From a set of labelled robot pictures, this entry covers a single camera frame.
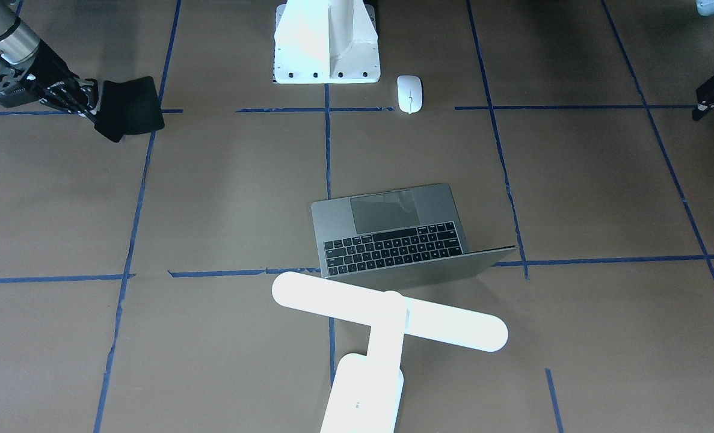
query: white plastic part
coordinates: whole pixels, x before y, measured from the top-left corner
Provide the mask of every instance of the white plastic part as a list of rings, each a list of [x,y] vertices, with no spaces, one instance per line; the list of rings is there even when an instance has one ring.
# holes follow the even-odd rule
[[[367,326],[381,320],[376,306],[383,302],[384,292],[379,290],[285,272],[274,280],[271,293],[278,304],[302,312]],[[403,298],[408,305],[404,334],[488,352],[506,345],[508,329],[495,316]]]
[[[378,33],[362,0],[288,0],[277,8],[274,79],[365,83],[381,77]]]
[[[347,354],[338,363],[320,433],[395,430],[405,334],[481,351],[497,351],[508,338],[492,315],[294,272],[280,274],[271,294],[283,307],[371,327],[367,356]]]
[[[387,425],[387,432],[395,429],[397,413],[400,407],[400,397],[404,377],[396,370],[397,387],[393,392],[392,424]],[[360,433],[370,430],[371,417],[365,412],[371,392],[368,372],[368,358],[360,354],[346,354],[338,362],[330,398],[324,411],[320,433]]]

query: black pad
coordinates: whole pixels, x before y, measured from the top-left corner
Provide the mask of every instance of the black pad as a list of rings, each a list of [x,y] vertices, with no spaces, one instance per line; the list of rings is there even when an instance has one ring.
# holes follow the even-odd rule
[[[159,95],[152,77],[103,82],[95,129],[118,143],[123,135],[148,134],[164,128]]]

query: laptop trackpad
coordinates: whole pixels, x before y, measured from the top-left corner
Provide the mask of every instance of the laptop trackpad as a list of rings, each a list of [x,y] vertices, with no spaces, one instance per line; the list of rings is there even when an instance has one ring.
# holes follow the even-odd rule
[[[351,199],[357,233],[411,227],[420,224],[411,190],[365,195]]]

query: laptop keyboard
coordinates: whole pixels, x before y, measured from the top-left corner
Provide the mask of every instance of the laptop keyboard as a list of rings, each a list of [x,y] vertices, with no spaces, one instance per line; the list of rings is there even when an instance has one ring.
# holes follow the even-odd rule
[[[452,221],[334,239],[324,243],[327,276],[416,263],[462,253]]]

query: floor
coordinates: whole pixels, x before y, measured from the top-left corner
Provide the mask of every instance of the floor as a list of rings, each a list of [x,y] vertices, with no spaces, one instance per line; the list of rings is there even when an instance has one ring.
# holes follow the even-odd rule
[[[275,304],[318,275],[315,200],[445,182],[502,318],[406,337],[397,432],[714,432],[714,16],[692,0],[380,2],[381,80],[275,85],[280,0],[24,0],[82,77],[154,77],[112,143],[0,107],[0,432],[318,431],[367,327]],[[420,76],[423,109],[395,77]]]

